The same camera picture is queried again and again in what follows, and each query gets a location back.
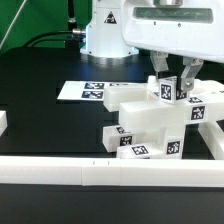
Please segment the white foam block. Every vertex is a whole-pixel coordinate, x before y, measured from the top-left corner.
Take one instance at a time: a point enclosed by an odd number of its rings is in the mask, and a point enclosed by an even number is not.
[[[172,127],[224,119],[224,93],[200,96],[200,102],[171,105],[160,101],[121,103],[119,124],[126,131]]]
[[[224,163],[205,160],[121,160],[120,185],[224,187]]]
[[[103,128],[103,144],[107,152],[116,152],[117,147],[143,142],[146,133],[125,132],[121,126],[109,126]]]
[[[89,159],[82,167],[82,184],[120,185],[120,160]]]
[[[104,106],[108,111],[118,111],[120,103],[147,99],[147,84],[107,87],[104,90]]]
[[[185,125],[165,129],[163,152],[166,159],[182,158],[185,129]]]
[[[120,159],[163,159],[164,152],[155,142],[118,147],[117,158]]]
[[[0,183],[82,185],[84,160],[0,156]]]
[[[224,133],[217,122],[199,125],[199,133],[216,160],[224,160]]]
[[[0,136],[7,128],[6,112],[0,111]]]

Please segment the black tabletop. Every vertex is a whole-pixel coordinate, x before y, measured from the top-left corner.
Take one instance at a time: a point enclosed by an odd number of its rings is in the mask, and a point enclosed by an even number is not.
[[[182,61],[171,57],[172,69]],[[57,101],[66,80],[145,82],[154,74],[149,56],[102,66],[65,49],[16,48],[0,58],[0,110],[8,128],[1,155],[113,157],[102,145],[102,127],[117,113],[102,102]],[[202,79],[223,80],[224,68],[206,63]],[[184,158],[212,159],[197,132],[186,130]],[[0,185],[0,223],[223,223],[223,189]]]

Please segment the green background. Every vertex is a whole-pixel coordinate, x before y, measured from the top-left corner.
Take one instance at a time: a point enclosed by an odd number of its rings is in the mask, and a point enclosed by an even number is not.
[[[1,0],[0,41],[2,41],[22,2],[23,0]],[[92,0],[74,0],[75,16],[80,28],[84,28],[91,19],[91,3]],[[27,0],[0,54],[10,48],[22,46],[36,35],[67,30],[67,20],[66,0]],[[62,47],[64,44],[47,42],[47,46]]]

